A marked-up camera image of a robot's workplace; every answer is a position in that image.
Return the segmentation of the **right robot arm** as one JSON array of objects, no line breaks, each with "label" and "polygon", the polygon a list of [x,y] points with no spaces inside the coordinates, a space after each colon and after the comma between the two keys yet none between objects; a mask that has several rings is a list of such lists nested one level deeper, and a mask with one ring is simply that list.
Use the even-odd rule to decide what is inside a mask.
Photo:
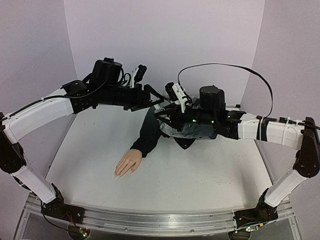
[{"label": "right robot arm", "polygon": [[177,131],[185,124],[210,126],[225,138],[274,143],[297,151],[292,168],[266,190],[256,209],[275,209],[299,184],[320,172],[320,140],[313,118],[291,120],[227,110],[224,91],[214,85],[200,88],[199,106],[192,105],[177,83],[168,83],[166,91],[168,98],[155,105],[155,115]]}]

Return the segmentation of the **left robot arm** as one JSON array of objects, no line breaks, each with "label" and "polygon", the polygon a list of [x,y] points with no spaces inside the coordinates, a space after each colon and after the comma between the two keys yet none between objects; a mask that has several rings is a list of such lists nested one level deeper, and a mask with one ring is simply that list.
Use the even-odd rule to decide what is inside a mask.
[{"label": "left robot arm", "polygon": [[150,85],[140,81],[147,68],[139,65],[129,83],[121,63],[112,58],[98,59],[83,80],[64,84],[48,96],[36,100],[13,113],[0,115],[0,169],[16,178],[31,192],[48,204],[56,218],[68,213],[59,190],[38,174],[25,159],[19,141],[33,131],[57,119],[76,115],[98,105],[120,106],[132,112],[146,109],[164,101]]}]

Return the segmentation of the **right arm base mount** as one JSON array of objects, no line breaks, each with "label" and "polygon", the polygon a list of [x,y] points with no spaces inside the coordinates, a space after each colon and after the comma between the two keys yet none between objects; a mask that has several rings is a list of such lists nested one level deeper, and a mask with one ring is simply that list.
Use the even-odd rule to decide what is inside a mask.
[{"label": "right arm base mount", "polygon": [[278,219],[277,207],[265,203],[266,191],[260,196],[256,207],[237,210],[234,213],[236,230],[242,230],[251,226],[259,226]]}]

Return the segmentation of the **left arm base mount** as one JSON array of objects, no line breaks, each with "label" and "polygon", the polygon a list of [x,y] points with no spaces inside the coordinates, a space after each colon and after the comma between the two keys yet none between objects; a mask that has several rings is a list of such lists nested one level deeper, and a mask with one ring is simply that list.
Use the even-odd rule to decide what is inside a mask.
[{"label": "left arm base mount", "polygon": [[[41,214],[43,218],[52,226],[64,230],[73,240],[85,240],[89,234],[90,230],[84,227],[78,226],[84,219],[85,209],[80,206],[66,204],[64,198],[58,190],[58,188],[52,183],[55,199],[49,203],[40,202]],[[58,220],[63,220],[68,222],[67,227],[62,227],[49,221],[47,217],[52,217]]]}]

